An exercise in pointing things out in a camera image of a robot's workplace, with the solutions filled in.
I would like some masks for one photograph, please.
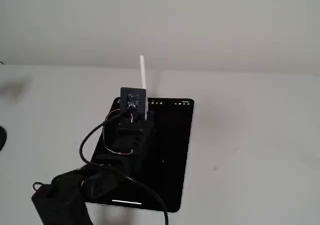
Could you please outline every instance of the table surface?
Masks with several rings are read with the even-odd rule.
[[[1,224],[41,224],[32,184],[80,167],[79,145],[103,121],[130,69],[0,66]],[[171,225],[318,225],[320,78],[147,72],[150,97],[195,101],[182,205]],[[100,133],[85,147],[90,158]],[[163,225],[160,212],[88,204],[95,225]]]

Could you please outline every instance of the black object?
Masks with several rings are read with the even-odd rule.
[[[7,141],[7,131],[0,126],[0,151],[4,148]]]
[[[34,193],[32,201],[44,225],[92,225],[80,190],[83,179],[69,172]]]
[[[122,100],[116,98],[110,110],[118,109],[121,103]],[[175,213],[181,206],[194,101],[186,98],[148,98],[148,107],[154,116],[155,132],[141,170],[134,177],[154,190],[163,199],[168,211]],[[105,128],[105,142],[107,146],[111,146],[112,134],[115,132],[109,125]],[[101,135],[91,161],[101,164],[112,156],[112,153],[106,150]],[[162,211],[159,203],[144,189],[129,181],[124,181],[98,199],[85,200],[91,203]]]
[[[145,114],[146,90],[141,88],[122,87],[120,90],[120,111],[125,112],[130,109]]]

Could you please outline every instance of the white wall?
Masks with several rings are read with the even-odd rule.
[[[0,0],[7,64],[320,74],[320,0]]]
[[[90,67],[0,66],[0,218],[40,225],[34,181],[80,167],[79,145],[140,71]],[[320,224],[320,78],[306,75],[149,72],[157,97],[192,98],[182,206],[170,225]],[[88,141],[90,157],[99,133]],[[163,225],[161,213],[90,205],[94,225]]]

